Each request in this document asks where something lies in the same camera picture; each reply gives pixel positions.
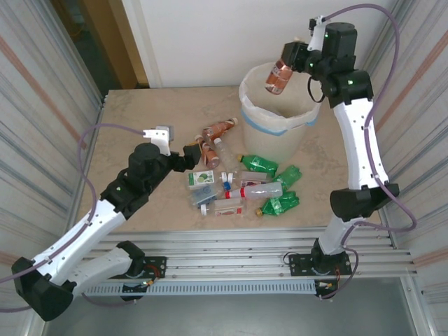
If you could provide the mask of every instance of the marble tabletop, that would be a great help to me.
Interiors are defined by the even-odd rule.
[[[138,130],[157,125],[173,125],[172,151],[194,141],[203,127],[216,121],[240,117],[241,105],[237,87],[189,87],[174,89],[113,90],[106,100],[102,123],[115,123]],[[231,129],[223,140],[234,153],[247,153],[242,137],[242,125]],[[136,145],[145,140],[120,129],[102,128],[95,144],[88,172],[99,194],[127,167],[127,159]],[[300,168],[303,177],[290,190],[297,192],[300,205],[279,217],[258,218],[255,209],[263,201],[248,201],[245,216],[203,217],[188,203],[188,191],[183,173],[171,172],[150,196],[149,202],[136,212],[122,232],[166,230],[202,230],[233,228],[311,227],[328,224],[332,211],[330,192],[347,186],[347,159],[340,128],[327,101],[323,103],[317,123],[307,130],[298,152],[280,165]],[[216,168],[222,171],[222,165]],[[200,163],[195,170],[205,169]],[[92,197],[85,188],[79,218],[91,206]],[[373,221],[379,219],[375,214]]]

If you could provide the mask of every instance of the mounting plate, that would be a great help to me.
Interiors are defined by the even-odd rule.
[[[334,267],[330,268],[326,272],[319,272],[314,267],[314,261],[311,254],[295,254],[289,255],[289,270],[292,277],[309,277],[309,276],[336,276],[336,269],[339,268],[341,275],[351,274],[351,264],[349,256],[345,253],[344,257],[334,264]]]
[[[121,274],[112,277],[111,279],[146,279],[154,280],[156,278],[154,270],[147,265],[152,265],[160,273],[160,278],[165,278],[165,272],[167,270],[167,257],[143,257],[143,270],[137,276],[130,276],[127,274]]]

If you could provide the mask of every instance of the crushed plastic bottle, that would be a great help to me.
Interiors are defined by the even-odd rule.
[[[283,189],[280,182],[252,185],[241,189],[225,192],[225,198],[245,198],[246,200],[259,200],[262,198],[280,197]]]
[[[235,154],[232,153],[230,147],[224,143],[221,138],[216,138],[213,140],[216,147],[216,152],[220,161],[223,163],[224,168],[227,173],[236,173],[239,172],[239,162],[235,157]]]
[[[193,190],[188,199],[194,208],[200,208],[203,204],[217,200],[223,192],[222,188],[217,188],[214,184],[206,185],[200,189]]]
[[[218,199],[215,202],[201,205],[203,216],[242,215],[246,212],[244,199]]]
[[[217,168],[217,166],[219,165],[218,154],[216,154],[216,152],[213,149],[211,149],[210,145],[207,142],[205,142],[202,135],[195,136],[195,140],[201,148],[201,154],[202,154],[201,158],[205,167],[209,169]]]
[[[187,189],[196,190],[204,186],[215,185],[217,189],[223,188],[227,181],[226,173],[215,173],[213,170],[189,171],[185,173]]]
[[[279,168],[277,163],[257,155],[238,155],[238,161],[243,162],[243,165],[251,172],[268,173],[271,177],[275,176]]]
[[[285,169],[285,171],[281,174],[279,174],[273,182],[280,182],[281,186],[283,188],[283,191],[287,191],[296,181],[298,181],[302,177],[302,173],[300,170],[294,166],[291,165],[288,168]]]
[[[266,184],[271,181],[271,177],[267,173],[257,173],[255,171],[239,171],[237,173],[229,173],[227,182],[224,182],[224,190],[230,190],[232,183],[239,188],[256,186],[258,184]]]
[[[279,216],[299,203],[299,197],[295,195],[295,191],[287,191],[280,197],[267,200],[261,208],[255,210],[255,213],[258,217],[263,215]]]
[[[217,122],[216,124],[205,127],[202,130],[202,136],[204,140],[209,144],[212,144],[216,138],[221,138],[231,128],[238,125],[238,119],[231,118],[224,121]]]

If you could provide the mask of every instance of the blue bottle cap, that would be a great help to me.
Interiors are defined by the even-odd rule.
[[[223,187],[225,191],[229,191],[232,187],[230,186],[230,183],[228,182],[224,182],[223,183]]]

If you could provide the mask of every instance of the metal bracket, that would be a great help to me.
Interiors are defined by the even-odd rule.
[[[155,129],[145,129],[143,133],[143,138],[150,139],[151,143],[160,149],[160,154],[165,156],[171,155],[169,150],[170,127],[157,126]]]
[[[155,271],[152,267],[154,266],[158,272],[159,276],[155,275]],[[165,278],[165,272],[167,270],[167,257],[144,257],[143,258],[143,269],[136,276],[130,276],[127,274],[121,274],[112,277],[111,279],[144,279],[144,280],[154,280],[156,277],[163,279]]]
[[[309,276],[336,276],[336,269],[339,269],[341,275],[351,274],[351,265],[349,256],[345,253],[341,260],[335,262],[326,272],[318,271],[315,268],[315,262],[312,254],[289,255],[289,270],[292,277]]]

